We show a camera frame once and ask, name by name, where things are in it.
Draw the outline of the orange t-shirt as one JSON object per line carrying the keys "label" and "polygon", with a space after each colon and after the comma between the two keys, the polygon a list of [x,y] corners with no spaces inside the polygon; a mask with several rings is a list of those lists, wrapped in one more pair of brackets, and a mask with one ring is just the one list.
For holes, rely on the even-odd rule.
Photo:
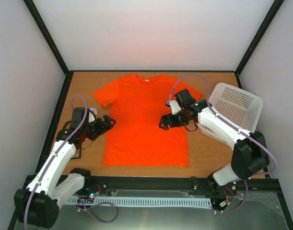
{"label": "orange t-shirt", "polygon": [[183,89],[196,100],[202,98],[197,89],[168,75],[131,74],[93,92],[101,107],[111,106],[109,116],[116,121],[106,135],[103,165],[187,167],[186,129],[159,128],[161,116],[170,112],[165,105],[170,92]]}

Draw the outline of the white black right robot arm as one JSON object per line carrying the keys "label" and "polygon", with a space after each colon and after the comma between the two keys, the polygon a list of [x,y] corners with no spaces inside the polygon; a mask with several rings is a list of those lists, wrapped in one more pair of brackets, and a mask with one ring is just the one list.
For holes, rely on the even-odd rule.
{"label": "white black right robot arm", "polygon": [[218,113],[207,100],[196,101],[188,89],[184,89],[166,105],[172,112],[161,116],[159,128],[186,127],[192,121],[195,126],[209,128],[232,149],[231,163],[208,176],[210,192],[217,193],[231,182],[246,180],[269,165],[270,154],[263,134],[258,131],[252,133],[235,125]]}

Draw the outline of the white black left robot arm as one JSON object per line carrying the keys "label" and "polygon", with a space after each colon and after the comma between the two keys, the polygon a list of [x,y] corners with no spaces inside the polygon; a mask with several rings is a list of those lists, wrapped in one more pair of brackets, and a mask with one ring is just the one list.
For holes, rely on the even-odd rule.
{"label": "white black left robot arm", "polygon": [[50,229],[56,223],[60,209],[74,193],[79,190],[87,193],[92,189],[91,172],[86,169],[75,168],[63,182],[59,179],[86,139],[95,141],[115,126],[115,119],[96,115],[95,108],[74,108],[71,120],[58,132],[53,149],[40,171],[26,188],[15,192],[17,219],[25,227],[34,225]]}

